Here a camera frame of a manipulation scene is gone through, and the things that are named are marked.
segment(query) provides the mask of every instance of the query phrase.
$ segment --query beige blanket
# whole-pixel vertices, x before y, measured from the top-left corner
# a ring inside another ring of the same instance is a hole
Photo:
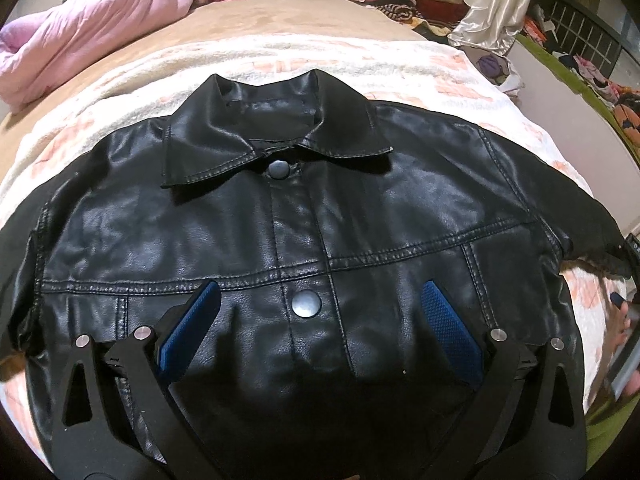
[[[20,140],[38,120],[113,68],[169,46],[283,32],[366,40],[422,40],[410,28],[391,21],[378,10],[346,0],[230,0],[200,7],[183,20],[101,59],[20,113],[8,114],[0,124],[0,176],[13,163]]]

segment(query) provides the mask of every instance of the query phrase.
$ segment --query black leather jacket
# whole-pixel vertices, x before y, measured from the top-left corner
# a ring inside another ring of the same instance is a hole
[[[27,353],[49,452],[75,338],[123,338],[213,278],[222,310],[172,392],[220,467],[413,479],[472,395],[426,322],[425,282],[482,348],[496,327],[560,336],[582,384],[559,265],[629,274],[623,241],[571,180],[462,119],[367,101],[318,70],[261,87],[212,76],[172,116],[107,136],[0,231],[0,358]]]

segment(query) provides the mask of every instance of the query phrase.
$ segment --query jacket sleeve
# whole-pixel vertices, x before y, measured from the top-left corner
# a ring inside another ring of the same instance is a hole
[[[35,189],[0,229],[0,362],[28,351],[37,316],[38,229],[52,181]]]
[[[607,274],[631,277],[625,240],[600,202],[529,150],[491,132],[481,135],[514,192],[558,241],[563,260],[585,260]]]

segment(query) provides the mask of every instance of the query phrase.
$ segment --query blue mesh pad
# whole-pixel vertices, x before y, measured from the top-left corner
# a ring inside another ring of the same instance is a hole
[[[159,377],[175,383],[187,371],[220,311],[220,287],[210,282],[159,349]]]
[[[455,375],[477,390],[482,383],[482,352],[469,330],[435,283],[424,284],[420,302]]]

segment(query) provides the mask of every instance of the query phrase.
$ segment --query white satin fabric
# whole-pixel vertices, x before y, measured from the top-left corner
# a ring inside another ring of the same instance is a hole
[[[471,7],[449,35],[453,46],[479,46],[506,54],[522,29],[530,0],[464,0]]]

